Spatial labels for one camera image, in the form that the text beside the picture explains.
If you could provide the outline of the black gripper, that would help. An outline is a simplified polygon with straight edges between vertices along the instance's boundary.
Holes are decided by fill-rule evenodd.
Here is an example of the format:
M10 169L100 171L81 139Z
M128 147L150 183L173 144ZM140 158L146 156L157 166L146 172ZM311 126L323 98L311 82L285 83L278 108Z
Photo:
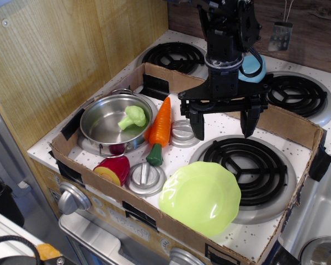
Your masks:
M260 113L268 109L267 84L242 81L238 70L217 71L209 69L209 76L199 86L178 94L181 115L190 115L194 136L204 140L204 116L207 113L241 111L241 129L250 137L258 123Z

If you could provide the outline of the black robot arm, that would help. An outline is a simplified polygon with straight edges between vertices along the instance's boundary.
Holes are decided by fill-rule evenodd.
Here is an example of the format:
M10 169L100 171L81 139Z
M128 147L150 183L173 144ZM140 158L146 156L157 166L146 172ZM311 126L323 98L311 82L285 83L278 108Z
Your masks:
M199 12L207 42L204 61L208 77L201 85L178 94L181 114L190 120L194 136L204 139L204 114L240 112L244 137L252 135L260 114L268 108L267 84L239 79L245 53L259 63L253 45L260 38L261 25L255 17L253 1L177 1Z

